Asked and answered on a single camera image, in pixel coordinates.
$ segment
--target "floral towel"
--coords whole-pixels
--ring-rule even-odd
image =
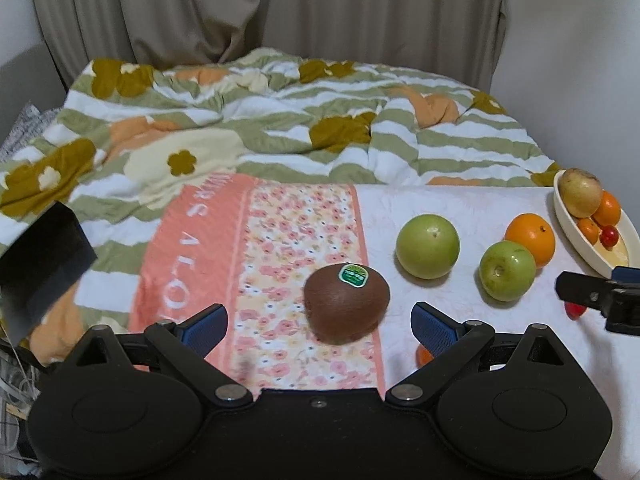
[[[287,186],[214,175],[185,186],[149,244],[129,321],[180,322],[211,303],[229,312],[208,360],[254,394],[261,388],[384,390],[377,332],[331,346],[309,330],[302,290],[316,269],[366,263],[352,186]]]

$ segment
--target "small orange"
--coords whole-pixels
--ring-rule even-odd
[[[620,222],[620,215],[622,209],[616,197],[614,197],[609,191],[602,193],[602,200],[596,212],[591,216],[599,226],[616,225]]]
[[[591,245],[595,245],[600,236],[600,228],[591,218],[580,218],[577,223],[578,229],[589,241]]]
[[[423,367],[425,364],[433,361],[433,356],[424,346],[418,345],[418,349],[415,351],[415,360],[419,367]]]
[[[551,261],[556,252],[556,236],[542,216],[524,213],[516,216],[504,234],[504,239],[524,245],[533,254],[538,268]]]

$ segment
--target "white wall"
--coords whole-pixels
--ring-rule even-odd
[[[0,0],[0,65],[41,39],[33,0]]]
[[[640,0],[506,0],[506,12],[492,94],[640,228]]]

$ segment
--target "metal screw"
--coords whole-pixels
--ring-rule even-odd
[[[423,391],[420,386],[411,383],[398,384],[391,389],[391,395],[400,400],[416,400],[422,397]]]
[[[246,395],[247,389],[242,384],[224,384],[216,388],[216,397],[225,402],[240,400]]]
[[[324,397],[314,397],[311,399],[312,408],[326,408],[326,399]]]

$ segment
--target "beige curtain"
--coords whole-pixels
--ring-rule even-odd
[[[88,61],[158,68],[223,62],[256,46],[410,66],[488,89],[502,0],[34,0],[66,83]]]

